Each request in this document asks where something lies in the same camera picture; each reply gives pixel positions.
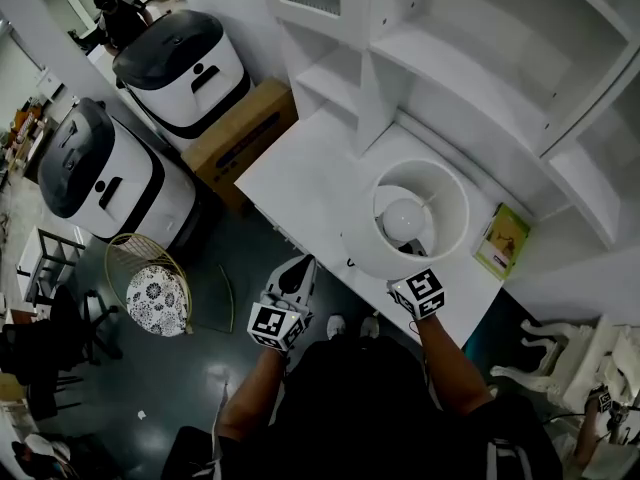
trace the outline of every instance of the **white shoe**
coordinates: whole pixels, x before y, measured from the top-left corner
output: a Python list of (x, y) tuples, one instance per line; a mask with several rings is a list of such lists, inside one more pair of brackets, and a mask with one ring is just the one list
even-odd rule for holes
[(361, 338), (377, 338), (380, 336), (380, 324), (375, 316), (368, 316), (360, 326)]
[(336, 334), (345, 334), (347, 332), (347, 324), (342, 315), (331, 315), (327, 322), (327, 337), (333, 338)]

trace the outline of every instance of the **white cylindrical lampshade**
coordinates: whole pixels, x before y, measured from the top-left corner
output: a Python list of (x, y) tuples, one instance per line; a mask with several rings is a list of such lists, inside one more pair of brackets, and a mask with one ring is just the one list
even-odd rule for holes
[[(405, 254), (393, 247), (376, 223), (374, 204), (380, 186), (398, 186), (425, 203), (433, 219), (435, 241), (429, 256)], [(347, 212), (342, 241), (356, 266), (380, 279), (403, 279), (442, 259), (460, 245), (469, 227), (469, 201), (458, 177), (430, 160), (405, 160), (387, 169)]]

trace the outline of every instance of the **light bulb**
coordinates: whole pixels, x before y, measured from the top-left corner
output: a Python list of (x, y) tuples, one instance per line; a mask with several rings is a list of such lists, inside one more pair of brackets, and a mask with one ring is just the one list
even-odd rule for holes
[(409, 242), (422, 232), (426, 217), (422, 206), (412, 199), (394, 201), (382, 214), (382, 228), (385, 234), (398, 242)]

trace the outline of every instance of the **black robot lid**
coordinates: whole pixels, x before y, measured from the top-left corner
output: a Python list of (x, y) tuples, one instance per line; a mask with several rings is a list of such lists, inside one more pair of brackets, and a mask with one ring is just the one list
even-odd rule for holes
[(223, 34), (220, 22), (203, 12), (165, 15), (114, 59), (113, 71), (129, 86), (161, 89), (191, 69)]
[(111, 118), (93, 100), (83, 98), (53, 135), (38, 168), (38, 185), (58, 217), (75, 214), (86, 200), (115, 142)]

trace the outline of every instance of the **floral cushion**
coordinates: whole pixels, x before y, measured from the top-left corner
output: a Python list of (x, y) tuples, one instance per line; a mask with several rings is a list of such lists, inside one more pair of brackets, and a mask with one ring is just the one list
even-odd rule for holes
[(129, 283), (127, 311), (138, 325), (153, 334), (183, 334), (188, 307), (182, 280), (157, 265), (143, 268)]

